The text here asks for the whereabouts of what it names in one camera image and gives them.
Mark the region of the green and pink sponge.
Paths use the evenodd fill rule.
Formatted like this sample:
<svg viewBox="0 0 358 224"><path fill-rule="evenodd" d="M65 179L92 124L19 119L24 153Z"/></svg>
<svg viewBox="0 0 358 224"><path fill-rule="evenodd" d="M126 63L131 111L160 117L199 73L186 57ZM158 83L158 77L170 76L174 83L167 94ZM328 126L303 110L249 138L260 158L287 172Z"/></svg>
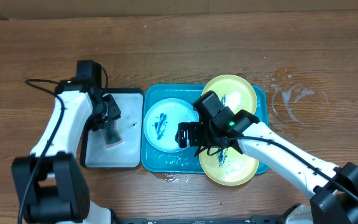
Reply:
<svg viewBox="0 0 358 224"><path fill-rule="evenodd" d="M115 120L110 120L105 123L103 133L107 147L115 147L123 142L123 138L117 130Z"/></svg>

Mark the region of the light blue plate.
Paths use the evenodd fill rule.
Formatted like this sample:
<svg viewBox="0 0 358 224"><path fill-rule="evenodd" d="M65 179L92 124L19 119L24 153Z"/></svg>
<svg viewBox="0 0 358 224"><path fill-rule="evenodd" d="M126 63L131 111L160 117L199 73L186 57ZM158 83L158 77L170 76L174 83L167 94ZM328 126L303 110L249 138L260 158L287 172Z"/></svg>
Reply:
<svg viewBox="0 0 358 224"><path fill-rule="evenodd" d="M176 141L178 125L199 121L193 106L178 98L160 100L147 111L144 118L144 134L148 142L162 152L180 152Z"/></svg>

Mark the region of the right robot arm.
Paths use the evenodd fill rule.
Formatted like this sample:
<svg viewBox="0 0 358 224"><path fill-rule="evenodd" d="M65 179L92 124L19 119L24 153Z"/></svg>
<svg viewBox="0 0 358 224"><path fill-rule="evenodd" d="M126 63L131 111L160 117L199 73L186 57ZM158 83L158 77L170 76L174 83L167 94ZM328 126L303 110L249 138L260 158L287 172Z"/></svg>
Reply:
<svg viewBox="0 0 358 224"><path fill-rule="evenodd" d="M197 122L178 125L181 148L196 146L196 153L232 147L257 159L293 184L310 202L295 205L277 223L358 224L358 166L339 167L318 159L275 134L246 110L233 113L217 94L208 91L193 103Z"/></svg>

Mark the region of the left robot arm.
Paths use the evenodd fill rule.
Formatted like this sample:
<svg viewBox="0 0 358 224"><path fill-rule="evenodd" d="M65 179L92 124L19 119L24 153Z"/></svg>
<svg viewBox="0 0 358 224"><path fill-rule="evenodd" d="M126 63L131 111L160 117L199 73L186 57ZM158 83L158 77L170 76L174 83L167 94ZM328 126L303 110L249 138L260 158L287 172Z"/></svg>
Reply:
<svg viewBox="0 0 358 224"><path fill-rule="evenodd" d="M79 60L76 76L55 82L55 105L45 131L29 156L13 160L19 198L18 223L119 223L115 212L90 199L76 162L83 131L103 130L112 139L121 111L105 95L108 75L93 60Z"/></svg>

